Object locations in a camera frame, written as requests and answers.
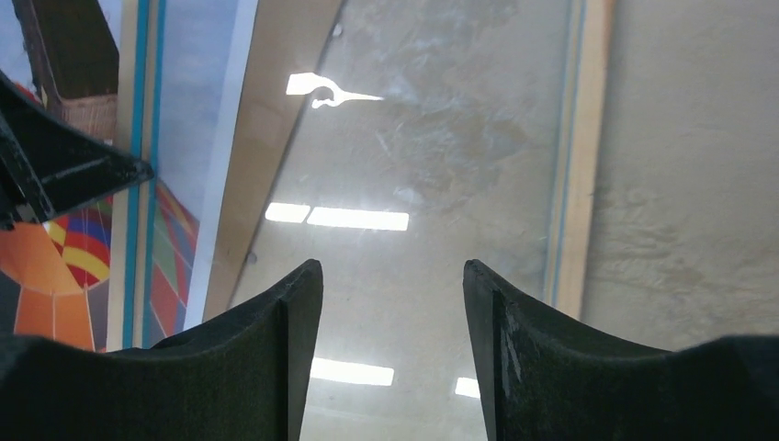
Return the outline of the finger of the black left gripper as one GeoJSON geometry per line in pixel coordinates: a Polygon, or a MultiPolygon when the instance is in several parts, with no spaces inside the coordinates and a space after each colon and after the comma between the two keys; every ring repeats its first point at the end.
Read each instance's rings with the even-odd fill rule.
{"type": "Polygon", "coordinates": [[[154,177],[149,163],[64,124],[1,75],[1,229],[41,224],[154,177]]]}

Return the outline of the brown cardboard backing board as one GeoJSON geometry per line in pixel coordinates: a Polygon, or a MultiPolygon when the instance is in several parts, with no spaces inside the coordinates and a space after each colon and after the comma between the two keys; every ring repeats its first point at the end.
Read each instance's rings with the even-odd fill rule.
{"type": "Polygon", "coordinates": [[[210,160],[185,326],[231,303],[303,100],[291,74],[313,72],[339,1],[242,1],[210,160]]]}

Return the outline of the hot air balloon photo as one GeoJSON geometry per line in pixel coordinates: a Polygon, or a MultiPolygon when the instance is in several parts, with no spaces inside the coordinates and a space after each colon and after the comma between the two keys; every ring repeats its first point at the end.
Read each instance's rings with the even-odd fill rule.
{"type": "Polygon", "coordinates": [[[148,182],[1,231],[1,331],[105,353],[197,325],[254,1],[4,1],[1,77],[148,182]]]}

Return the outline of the blue wooden picture frame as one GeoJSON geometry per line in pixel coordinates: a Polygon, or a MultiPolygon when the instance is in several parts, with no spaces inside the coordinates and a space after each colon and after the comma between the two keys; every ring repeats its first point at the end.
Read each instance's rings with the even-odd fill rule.
{"type": "Polygon", "coordinates": [[[615,5],[339,2],[229,308],[319,261],[302,438],[482,440],[463,265],[580,315],[615,5]]]}

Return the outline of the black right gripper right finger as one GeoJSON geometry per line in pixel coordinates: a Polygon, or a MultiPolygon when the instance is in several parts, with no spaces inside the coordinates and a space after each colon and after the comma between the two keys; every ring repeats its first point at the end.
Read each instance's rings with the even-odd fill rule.
{"type": "Polygon", "coordinates": [[[490,440],[775,440],[778,339],[673,352],[579,322],[478,260],[463,292],[490,440]]]}

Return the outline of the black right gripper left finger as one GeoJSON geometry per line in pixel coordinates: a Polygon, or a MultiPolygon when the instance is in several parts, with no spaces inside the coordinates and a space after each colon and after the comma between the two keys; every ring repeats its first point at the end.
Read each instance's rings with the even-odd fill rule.
{"type": "Polygon", "coordinates": [[[322,314],[321,264],[148,349],[1,338],[4,440],[297,440],[322,314]]]}

